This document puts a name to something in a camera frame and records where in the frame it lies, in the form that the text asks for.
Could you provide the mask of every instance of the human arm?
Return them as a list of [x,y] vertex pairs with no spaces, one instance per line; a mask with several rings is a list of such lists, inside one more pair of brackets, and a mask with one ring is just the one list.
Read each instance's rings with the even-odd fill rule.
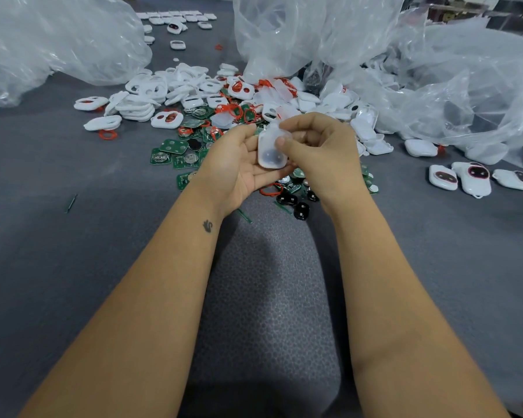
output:
[[293,139],[277,146],[302,168],[335,226],[365,417],[507,418],[369,195],[354,131],[318,113],[281,127]]
[[176,417],[221,222],[253,190],[292,171],[257,165],[254,130],[238,126],[212,146],[20,417]]

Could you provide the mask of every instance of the plastic bag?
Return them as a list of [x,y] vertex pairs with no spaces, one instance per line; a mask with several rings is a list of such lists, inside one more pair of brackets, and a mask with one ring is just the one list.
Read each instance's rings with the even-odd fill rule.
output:
[[95,85],[128,82],[152,56],[121,0],[0,0],[0,107],[54,71]]
[[[423,18],[422,11],[404,12],[386,55],[370,69],[331,77],[379,109],[379,129],[404,138],[462,148],[523,142],[523,60],[491,55],[473,40],[483,31],[504,34],[476,29],[471,38],[458,25],[425,28]],[[458,52],[461,38],[473,49]],[[387,87],[386,76],[402,89]]]
[[292,76],[312,61],[352,67],[382,52],[403,0],[234,0],[247,82]]

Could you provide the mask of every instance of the gray table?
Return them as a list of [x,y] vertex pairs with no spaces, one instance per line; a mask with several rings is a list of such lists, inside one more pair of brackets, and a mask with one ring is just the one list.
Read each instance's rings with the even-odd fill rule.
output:
[[[184,52],[154,27],[151,69],[173,66],[173,57],[212,71],[244,66],[230,3],[148,2],[156,4],[137,9],[218,16],[213,30],[191,25],[179,36]],[[15,415],[178,196],[177,172],[148,162],[172,131],[125,121],[107,142],[83,129],[95,115],[74,110],[74,100],[118,90],[56,74],[20,107],[0,109],[0,417]],[[494,184],[476,200],[436,189],[425,179],[434,160],[388,139],[392,154],[364,159],[380,187],[376,202],[498,394],[523,400],[523,192]],[[223,224],[182,416],[232,416],[252,403],[266,415],[318,416],[338,393],[355,408],[330,220],[316,205],[308,222],[297,221],[259,194],[243,210],[253,224],[236,213]]]

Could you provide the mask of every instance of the black wrist tattoo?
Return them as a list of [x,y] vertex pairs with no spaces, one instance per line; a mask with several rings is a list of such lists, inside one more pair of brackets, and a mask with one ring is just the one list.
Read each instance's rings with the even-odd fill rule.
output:
[[203,228],[205,229],[205,231],[207,233],[211,233],[211,228],[213,227],[213,223],[210,222],[209,220],[205,220],[203,222]]

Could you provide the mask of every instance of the table surface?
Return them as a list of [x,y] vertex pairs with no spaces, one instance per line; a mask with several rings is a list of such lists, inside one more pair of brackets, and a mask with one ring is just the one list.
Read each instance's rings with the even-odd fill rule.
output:
[[[230,3],[147,3],[136,10],[218,16],[213,30],[190,24],[178,36],[187,45],[181,52],[170,50],[165,27],[154,27],[150,69],[172,67],[174,57],[212,73],[221,62],[244,67]],[[215,50],[219,43],[223,51]],[[151,148],[173,131],[124,121],[117,140],[103,141],[84,130],[96,115],[74,110],[74,101],[118,90],[58,73],[19,107],[0,109],[0,417],[15,415],[178,196],[177,171],[149,165]],[[460,155],[412,158],[401,140],[388,140],[393,153],[363,159],[380,187],[376,203],[502,400],[522,401],[523,192],[493,183],[492,195],[476,200],[437,189],[427,182],[428,166]],[[316,204],[300,222],[259,194],[243,210],[252,224],[237,213],[223,224],[189,377],[196,391],[183,416],[198,413],[190,398],[220,400],[229,390],[244,399],[263,393],[275,408],[285,392],[317,415],[349,369],[331,221]]]

